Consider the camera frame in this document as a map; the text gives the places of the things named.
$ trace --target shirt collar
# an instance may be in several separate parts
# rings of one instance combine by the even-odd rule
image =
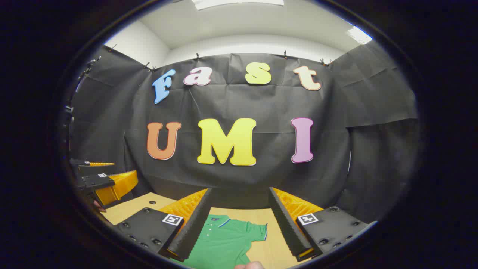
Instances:
[[[216,226],[216,227],[222,227],[229,220],[230,220],[230,218],[226,215],[209,215],[209,216],[207,216],[207,220],[206,220],[205,224],[206,225],[212,224],[213,226]]]

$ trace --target shirt sleeve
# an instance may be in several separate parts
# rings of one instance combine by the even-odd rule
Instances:
[[[247,222],[246,232],[251,241],[264,241],[267,238],[267,224],[258,225]]]

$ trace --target table surface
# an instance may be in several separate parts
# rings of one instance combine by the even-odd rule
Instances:
[[[159,210],[176,200],[166,198],[155,193],[148,193],[133,200],[118,204],[107,209],[102,213],[112,224],[118,224],[121,221],[132,216],[145,207]],[[247,252],[251,261],[260,261],[267,269],[284,269],[303,263],[309,259],[297,262],[292,256],[282,232],[277,224],[274,214],[268,209],[226,209],[212,207],[209,212],[213,215],[227,215],[231,219],[240,221],[250,221],[254,224],[267,223],[267,239],[260,242],[252,242],[252,247]]]

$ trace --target blue letter f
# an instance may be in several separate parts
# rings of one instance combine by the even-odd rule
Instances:
[[[158,78],[152,85],[156,91],[156,99],[154,103],[157,104],[161,102],[166,96],[168,96],[169,91],[166,88],[171,87],[172,81],[170,76],[174,75],[176,71],[174,69],[169,70],[166,74]]]

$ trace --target black fabric backdrop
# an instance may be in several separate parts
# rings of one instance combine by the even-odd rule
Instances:
[[[136,169],[140,183],[125,199],[155,192],[180,199],[214,188],[215,207],[268,207],[276,187],[321,207],[337,205],[369,222],[380,219],[406,189],[420,142],[414,94],[394,62],[374,42],[326,67],[315,61],[267,55],[228,54],[192,59],[149,72],[135,60],[104,47],[74,95],[71,157],[114,162],[117,172]],[[267,63],[272,81],[250,85],[246,65]],[[315,70],[318,91],[302,87],[293,69]],[[213,69],[206,86],[187,86],[195,67]],[[170,94],[154,104],[152,83],[175,69]],[[294,164],[290,120],[307,117],[312,161]],[[252,118],[251,167],[199,164],[202,119],[217,119],[227,135],[239,118]],[[180,122],[176,151],[157,160],[146,150],[147,124]],[[167,129],[158,146],[166,146]]]

